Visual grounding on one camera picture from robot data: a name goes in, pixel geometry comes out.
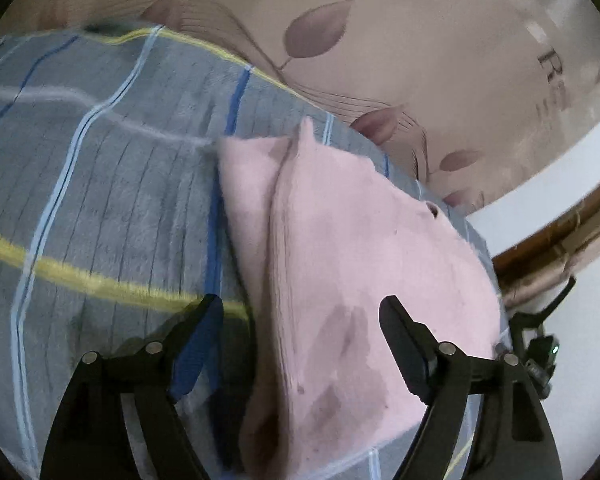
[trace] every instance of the folded pink fabric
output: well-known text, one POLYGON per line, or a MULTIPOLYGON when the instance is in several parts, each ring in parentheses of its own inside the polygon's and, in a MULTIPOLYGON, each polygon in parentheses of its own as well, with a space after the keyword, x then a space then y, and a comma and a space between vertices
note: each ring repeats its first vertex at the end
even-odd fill
POLYGON ((368 158, 318 144, 309 118, 292 138, 225 139, 220 175, 256 325, 240 430, 252 478, 307 476, 422 418, 379 327, 385 296, 491 357, 498 300, 469 244, 368 158))

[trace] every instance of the hole in cloth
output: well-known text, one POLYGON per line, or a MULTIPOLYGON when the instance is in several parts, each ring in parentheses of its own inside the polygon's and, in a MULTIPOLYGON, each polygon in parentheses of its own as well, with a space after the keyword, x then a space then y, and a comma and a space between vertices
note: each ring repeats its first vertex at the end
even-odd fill
POLYGON ((433 218, 438 218, 438 213, 440 213, 440 208, 437 205, 435 205, 433 202, 425 201, 425 204, 427 204, 427 207, 429 208, 429 211, 431 211, 433 218))

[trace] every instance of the silver screw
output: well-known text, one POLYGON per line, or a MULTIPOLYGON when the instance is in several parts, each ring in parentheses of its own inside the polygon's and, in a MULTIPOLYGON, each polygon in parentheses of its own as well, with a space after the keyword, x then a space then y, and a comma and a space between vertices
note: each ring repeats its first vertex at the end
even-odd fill
POLYGON ((446 341, 443 343, 440 343, 440 346, 438 347, 438 349, 444 355, 453 355, 456 353, 456 347, 454 345, 452 345, 451 343, 447 343, 446 341))
POLYGON ((504 362, 509 366, 516 366, 518 364, 518 356, 515 354, 506 354, 504 356, 504 362))
POLYGON ((151 341, 144 347, 144 351, 148 354, 158 354, 162 352, 162 343, 160 341, 151 341))
POLYGON ((96 352, 92 350, 91 352, 87 352, 85 355, 82 356, 82 362, 86 365, 90 365, 91 363, 96 362, 97 358, 98 354, 96 354, 96 352))

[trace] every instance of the pink towel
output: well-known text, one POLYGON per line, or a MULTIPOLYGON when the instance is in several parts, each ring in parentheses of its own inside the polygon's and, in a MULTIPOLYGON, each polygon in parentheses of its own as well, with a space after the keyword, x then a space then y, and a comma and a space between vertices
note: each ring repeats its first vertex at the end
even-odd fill
POLYGON ((414 320, 491 357, 500 311, 470 245, 435 205, 368 158, 292 138, 228 138, 222 194, 253 307, 258 361, 240 430, 256 479, 300 478, 422 418, 378 322, 395 294, 414 320))

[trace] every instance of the beige floral fabric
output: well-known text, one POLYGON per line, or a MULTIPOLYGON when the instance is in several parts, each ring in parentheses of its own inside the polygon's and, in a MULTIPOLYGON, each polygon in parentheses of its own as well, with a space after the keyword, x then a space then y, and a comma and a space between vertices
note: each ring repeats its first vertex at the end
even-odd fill
POLYGON ((600 120, 590 0, 15 0, 0 34, 122 17, 247 59, 465 212, 600 120))

